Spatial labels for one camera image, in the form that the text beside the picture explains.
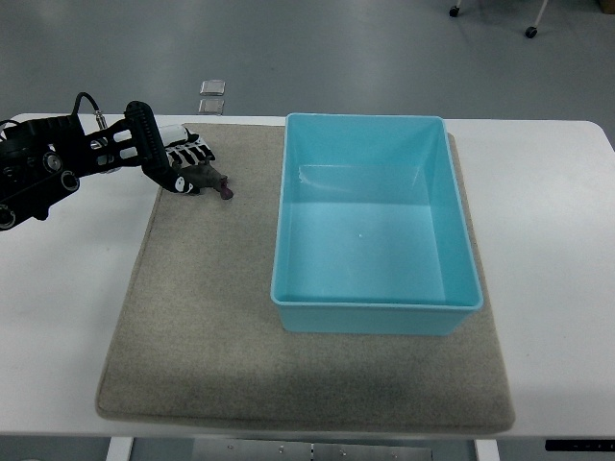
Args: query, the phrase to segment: plastic container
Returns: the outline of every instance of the plastic container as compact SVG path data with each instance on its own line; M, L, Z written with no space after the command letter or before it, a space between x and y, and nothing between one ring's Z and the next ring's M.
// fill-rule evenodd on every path
M284 142L285 329L446 335L482 307L441 118L295 113Z

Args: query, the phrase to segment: chair wheel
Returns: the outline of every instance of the chair wheel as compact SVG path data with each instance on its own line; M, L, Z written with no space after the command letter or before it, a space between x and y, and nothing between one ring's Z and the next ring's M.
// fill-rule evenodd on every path
M538 34L538 30L535 27L528 27L526 29L526 37L527 38L534 38L536 36L536 34Z

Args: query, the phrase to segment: white table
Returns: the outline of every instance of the white table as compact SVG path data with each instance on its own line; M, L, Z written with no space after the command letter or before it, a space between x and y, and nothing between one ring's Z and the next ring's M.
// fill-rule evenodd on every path
M93 117L83 120L87 131L95 129ZM498 438L615 437L613 149L589 122L446 124L458 146L517 415ZM94 410L157 189L139 168L84 178L47 221L0 232L0 433L258 435L112 422Z

